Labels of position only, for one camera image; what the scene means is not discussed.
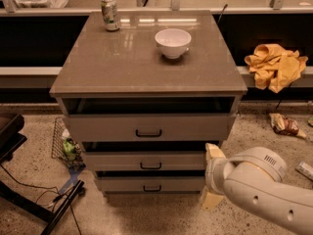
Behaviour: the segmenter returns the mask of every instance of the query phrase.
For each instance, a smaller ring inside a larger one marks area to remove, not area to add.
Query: mesh basket
[[[79,148],[75,149],[76,157],[75,160],[69,160],[66,154],[63,152],[64,140],[62,139],[63,133],[66,129],[66,125],[64,124],[61,117],[57,117],[55,120],[55,129],[53,132],[53,143],[52,143],[52,153],[51,157],[53,159],[57,159],[66,167],[81,167],[85,166],[83,160],[80,156]]]

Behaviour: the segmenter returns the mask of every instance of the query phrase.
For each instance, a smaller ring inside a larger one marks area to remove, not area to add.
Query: drawer handle
[[[157,134],[144,134],[140,133],[138,129],[136,129],[137,137],[160,137],[162,135],[162,130],[160,129]]]
[[[148,189],[146,188],[146,185],[144,185],[143,189],[144,189],[144,192],[160,192],[160,190],[162,189],[162,186],[159,185],[157,189],[148,190]]]
[[[140,168],[141,169],[161,169],[162,168],[162,163],[159,163],[158,166],[156,166],[156,167],[145,167],[145,166],[143,166],[142,163],[140,163]]]

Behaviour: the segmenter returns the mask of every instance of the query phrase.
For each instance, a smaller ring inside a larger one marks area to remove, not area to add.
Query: white bowl
[[[168,59],[177,59],[188,49],[192,36],[179,28],[168,28],[156,34],[156,46]]]

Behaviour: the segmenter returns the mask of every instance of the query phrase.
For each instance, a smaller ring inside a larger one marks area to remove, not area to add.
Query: silver can
[[[101,0],[101,10],[104,17],[106,30],[114,31],[120,27],[115,0]]]

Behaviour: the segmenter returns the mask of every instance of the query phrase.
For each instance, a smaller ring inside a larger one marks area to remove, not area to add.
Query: orange cloth
[[[254,72],[255,87],[268,87],[280,92],[301,77],[307,57],[299,57],[298,51],[285,50],[278,44],[260,44],[253,55],[245,57],[249,72]]]

